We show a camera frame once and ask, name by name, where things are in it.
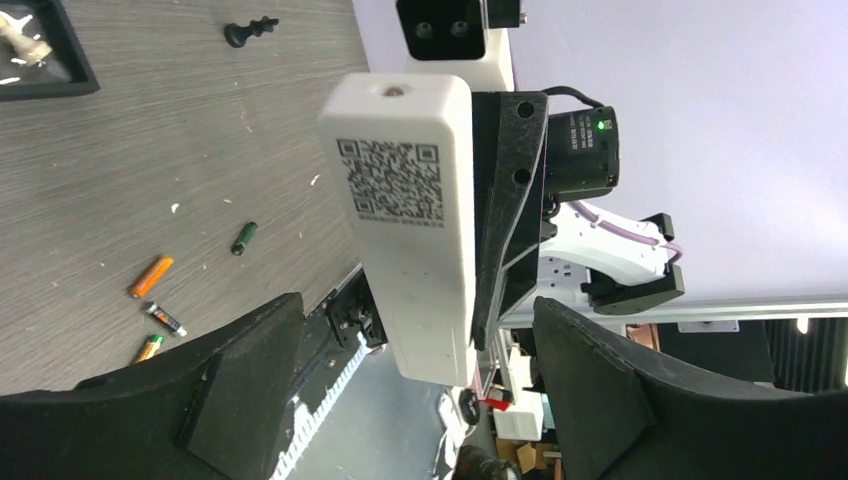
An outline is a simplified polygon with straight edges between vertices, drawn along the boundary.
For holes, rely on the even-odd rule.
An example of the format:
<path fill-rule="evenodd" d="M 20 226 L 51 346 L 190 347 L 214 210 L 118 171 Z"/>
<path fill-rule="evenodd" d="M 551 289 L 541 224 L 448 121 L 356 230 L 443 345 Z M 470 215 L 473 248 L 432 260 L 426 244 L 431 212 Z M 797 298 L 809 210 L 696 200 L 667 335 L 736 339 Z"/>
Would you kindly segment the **black framed display case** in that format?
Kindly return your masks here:
<path fill-rule="evenodd" d="M 60 1 L 1 3 L 1 100 L 42 100 L 100 90 Z"/>

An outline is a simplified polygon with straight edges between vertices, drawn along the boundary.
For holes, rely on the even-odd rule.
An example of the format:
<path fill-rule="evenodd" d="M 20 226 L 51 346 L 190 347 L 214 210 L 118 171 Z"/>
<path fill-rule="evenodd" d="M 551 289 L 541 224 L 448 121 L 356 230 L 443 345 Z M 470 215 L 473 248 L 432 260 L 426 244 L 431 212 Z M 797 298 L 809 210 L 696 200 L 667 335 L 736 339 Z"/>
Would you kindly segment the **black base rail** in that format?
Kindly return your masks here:
<path fill-rule="evenodd" d="M 388 343 L 361 265 L 305 316 L 296 357 L 297 372 L 326 364 L 333 355 L 352 351 L 359 342 L 369 351 Z"/>

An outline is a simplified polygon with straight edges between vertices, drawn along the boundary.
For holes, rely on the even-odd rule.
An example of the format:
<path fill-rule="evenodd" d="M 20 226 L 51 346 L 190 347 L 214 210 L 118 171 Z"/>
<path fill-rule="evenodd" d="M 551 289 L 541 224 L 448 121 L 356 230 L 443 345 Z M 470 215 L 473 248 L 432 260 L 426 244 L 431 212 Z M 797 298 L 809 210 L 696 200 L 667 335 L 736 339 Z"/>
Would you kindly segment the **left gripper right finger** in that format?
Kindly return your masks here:
<path fill-rule="evenodd" d="M 847 394 L 717 374 L 534 302 L 537 360 L 567 479 L 843 479 Z"/>

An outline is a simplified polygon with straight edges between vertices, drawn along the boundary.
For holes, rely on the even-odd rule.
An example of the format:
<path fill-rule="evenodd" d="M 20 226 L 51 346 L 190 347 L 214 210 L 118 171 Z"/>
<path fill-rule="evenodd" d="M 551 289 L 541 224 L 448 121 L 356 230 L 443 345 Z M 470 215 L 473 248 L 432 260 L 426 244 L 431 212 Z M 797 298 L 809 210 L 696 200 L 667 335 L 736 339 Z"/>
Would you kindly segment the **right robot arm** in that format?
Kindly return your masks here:
<path fill-rule="evenodd" d="M 588 270 L 578 290 L 600 315 L 642 313 L 683 295 L 669 215 L 629 220 L 590 205 L 619 180 L 613 108 L 564 86 L 476 93 L 472 133 L 476 349 L 536 291 L 545 257 Z"/>

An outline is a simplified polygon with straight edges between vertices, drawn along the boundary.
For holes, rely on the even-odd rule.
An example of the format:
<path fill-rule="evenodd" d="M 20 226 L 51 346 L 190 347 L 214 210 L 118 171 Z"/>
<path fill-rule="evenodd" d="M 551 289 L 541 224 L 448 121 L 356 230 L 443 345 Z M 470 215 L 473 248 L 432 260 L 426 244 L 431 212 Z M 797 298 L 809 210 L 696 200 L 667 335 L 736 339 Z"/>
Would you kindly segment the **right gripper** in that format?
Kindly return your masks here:
<path fill-rule="evenodd" d="M 476 292 L 471 339 L 479 351 L 536 289 L 548 98 L 538 91 L 472 96 Z"/>

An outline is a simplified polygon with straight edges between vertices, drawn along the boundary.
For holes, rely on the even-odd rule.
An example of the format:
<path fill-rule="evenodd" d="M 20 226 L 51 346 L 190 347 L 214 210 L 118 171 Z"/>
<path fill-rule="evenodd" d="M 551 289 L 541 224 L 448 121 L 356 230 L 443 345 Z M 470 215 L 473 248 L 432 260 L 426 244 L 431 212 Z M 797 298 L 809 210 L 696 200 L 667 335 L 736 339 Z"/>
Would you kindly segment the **green battery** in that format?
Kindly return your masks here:
<path fill-rule="evenodd" d="M 233 241 L 233 243 L 230 247 L 231 253 L 233 255 L 236 255 L 236 256 L 241 256 L 244 253 L 247 245 L 254 238 L 257 230 L 258 230 L 258 224 L 256 222 L 253 222 L 253 221 L 247 222 L 242 227 L 239 234 L 236 236 L 235 240 Z"/>

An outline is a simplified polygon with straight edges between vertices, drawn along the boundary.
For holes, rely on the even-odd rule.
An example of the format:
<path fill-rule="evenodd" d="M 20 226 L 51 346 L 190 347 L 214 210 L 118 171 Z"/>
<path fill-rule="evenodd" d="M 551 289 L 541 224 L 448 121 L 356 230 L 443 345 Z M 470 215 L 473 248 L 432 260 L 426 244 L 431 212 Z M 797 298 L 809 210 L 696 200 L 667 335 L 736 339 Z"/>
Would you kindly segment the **white remote control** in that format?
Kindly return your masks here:
<path fill-rule="evenodd" d="M 476 355 L 472 93 L 459 77 L 354 73 L 318 132 L 400 373 L 466 387 Z"/>

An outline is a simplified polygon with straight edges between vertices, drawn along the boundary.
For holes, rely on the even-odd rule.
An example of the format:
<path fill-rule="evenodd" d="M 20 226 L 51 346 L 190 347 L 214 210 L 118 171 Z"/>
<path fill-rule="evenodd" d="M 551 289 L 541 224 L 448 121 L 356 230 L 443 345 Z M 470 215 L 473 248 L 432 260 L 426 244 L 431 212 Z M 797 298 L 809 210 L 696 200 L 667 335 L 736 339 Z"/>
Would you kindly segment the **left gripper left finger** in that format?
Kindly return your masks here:
<path fill-rule="evenodd" d="M 1 399 L 5 479 L 268 479 L 305 325 L 284 294 L 154 358 Z"/>

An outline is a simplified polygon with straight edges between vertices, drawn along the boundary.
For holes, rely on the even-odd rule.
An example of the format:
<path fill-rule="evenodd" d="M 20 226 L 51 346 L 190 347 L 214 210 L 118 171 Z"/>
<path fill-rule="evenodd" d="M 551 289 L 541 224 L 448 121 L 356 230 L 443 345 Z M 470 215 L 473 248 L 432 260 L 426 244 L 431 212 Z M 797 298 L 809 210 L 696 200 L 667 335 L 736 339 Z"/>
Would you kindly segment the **orange battery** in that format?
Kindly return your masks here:
<path fill-rule="evenodd" d="M 145 297 L 162 279 L 173 264 L 173 257 L 167 255 L 159 256 L 147 267 L 147 269 L 135 280 L 135 282 L 129 286 L 127 293 L 132 298 Z"/>
<path fill-rule="evenodd" d="M 164 344 L 165 338 L 162 335 L 150 335 L 142 343 L 139 351 L 134 356 L 131 364 L 141 363 L 155 357 Z"/>

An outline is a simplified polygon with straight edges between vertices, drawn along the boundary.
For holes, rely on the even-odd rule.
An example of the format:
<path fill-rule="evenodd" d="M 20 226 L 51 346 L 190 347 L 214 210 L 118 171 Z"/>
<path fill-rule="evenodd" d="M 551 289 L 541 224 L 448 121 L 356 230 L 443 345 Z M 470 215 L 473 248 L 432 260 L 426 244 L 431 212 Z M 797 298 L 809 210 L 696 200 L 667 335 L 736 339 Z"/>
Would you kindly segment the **black chess piece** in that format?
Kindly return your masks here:
<path fill-rule="evenodd" d="M 272 33 L 278 24 L 277 18 L 263 16 L 259 20 L 251 20 L 246 26 L 229 23 L 223 27 L 223 35 L 226 43 L 232 48 L 243 48 L 248 39 Z"/>

